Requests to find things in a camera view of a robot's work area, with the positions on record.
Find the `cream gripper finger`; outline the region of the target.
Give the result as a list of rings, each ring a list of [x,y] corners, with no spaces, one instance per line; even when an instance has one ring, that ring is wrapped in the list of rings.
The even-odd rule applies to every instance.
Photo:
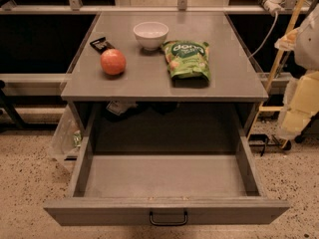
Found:
[[[277,136],[290,140],[300,135],[319,113],[319,72],[313,71],[287,84],[278,118]]]
[[[298,35],[298,29],[295,28],[285,34],[283,37],[279,38],[274,47],[281,51],[293,51],[296,45],[296,38]]]

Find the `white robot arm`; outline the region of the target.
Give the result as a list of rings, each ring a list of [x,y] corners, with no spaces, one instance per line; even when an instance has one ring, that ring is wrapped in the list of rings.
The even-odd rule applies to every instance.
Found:
[[[286,86],[277,136],[290,140],[299,135],[319,113],[319,5],[298,28],[275,43],[279,51],[292,51],[295,63],[306,70]]]

